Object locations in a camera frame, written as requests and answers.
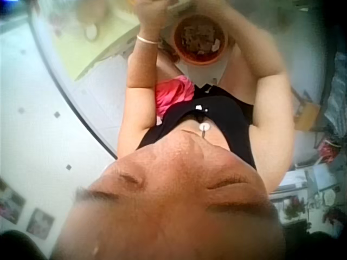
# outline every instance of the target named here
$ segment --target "woman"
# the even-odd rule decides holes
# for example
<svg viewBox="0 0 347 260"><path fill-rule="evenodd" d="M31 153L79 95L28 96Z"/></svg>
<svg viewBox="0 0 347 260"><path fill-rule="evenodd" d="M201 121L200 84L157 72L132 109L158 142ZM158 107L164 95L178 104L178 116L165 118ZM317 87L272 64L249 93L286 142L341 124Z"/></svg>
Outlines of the woman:
<svg viewBox="0 0 347 260"><path fill-rule="evenodd" d="M196 4L238 46L221 88L197 90L156 126L156 83L180 75L160 58L156 64L169 1L137 0L141 29L128 65L119 160L78 192L54 259L281 256L284 237L267 194L293 146L285 66L270 35L224 0Z"/></svg>

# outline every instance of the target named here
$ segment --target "white pendant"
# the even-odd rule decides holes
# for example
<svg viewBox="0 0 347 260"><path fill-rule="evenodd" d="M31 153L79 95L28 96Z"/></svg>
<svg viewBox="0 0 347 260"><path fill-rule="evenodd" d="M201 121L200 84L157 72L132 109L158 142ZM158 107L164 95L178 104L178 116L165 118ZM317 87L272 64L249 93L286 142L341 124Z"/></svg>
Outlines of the white pendant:
<svg viewBox="0 0 347 260"><path fill-rule="evenodd" d="M200 131L208 131L210 128L211 125L209 123L201 123L199 126Z"/></svg>

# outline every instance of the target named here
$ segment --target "pink fabric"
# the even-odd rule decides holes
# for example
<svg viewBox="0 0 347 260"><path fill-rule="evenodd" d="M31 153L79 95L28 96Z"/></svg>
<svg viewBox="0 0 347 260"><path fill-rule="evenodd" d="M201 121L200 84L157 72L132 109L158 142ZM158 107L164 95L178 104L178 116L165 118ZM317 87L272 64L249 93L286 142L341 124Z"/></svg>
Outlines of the pink fabric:
<svg viewBox="0 0 347 260"><path fill-rule="evenodd" d="M192 100L194 84L186 76L178 76L156 86L157 115L163 118L165 112L173 104Z"/></svg>

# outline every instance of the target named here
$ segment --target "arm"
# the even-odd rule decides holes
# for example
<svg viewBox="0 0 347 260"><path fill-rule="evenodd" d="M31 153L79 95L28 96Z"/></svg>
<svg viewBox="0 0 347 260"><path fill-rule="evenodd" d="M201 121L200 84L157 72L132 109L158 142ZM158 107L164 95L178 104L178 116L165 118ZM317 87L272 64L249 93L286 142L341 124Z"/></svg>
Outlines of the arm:
<svg viewBox="0 0 347 260"><path fill-rule="evenodd" d="M271 35L247 21L224 0L197 0L223 24L258 78L249 135L258 173L268 192L281 182L292 158L294 123L290 82Z"/></svg>
<svg viewBox="0 0 347 260"><path fill-rule="evenodd" d="M168 4L168 0L137 0L140 37L152 42L159 40ZM137 40L129 58L124 114L118 138L120 158L135 151L148 129L156 124L157 54L157 45Z"/></svg>

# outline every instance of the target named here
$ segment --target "white bangle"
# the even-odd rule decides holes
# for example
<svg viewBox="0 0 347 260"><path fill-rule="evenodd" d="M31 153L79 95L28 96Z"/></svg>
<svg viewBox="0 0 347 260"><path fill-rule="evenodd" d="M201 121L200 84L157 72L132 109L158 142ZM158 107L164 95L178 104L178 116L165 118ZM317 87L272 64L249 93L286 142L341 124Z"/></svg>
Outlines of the white bangle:
<svg viewBox="0 0 347 260"><path fill-rule="evenodd" d="M140 37L140 36L138 36L138 35L137 35L136 37L137 37L137 39L139 39L140 41L142 41L142 42L144 42L144 43L155 44L155 45L158 45L158 44L159 44L159 42L152 42L152 41L143 39L142 37Z"/></svg>

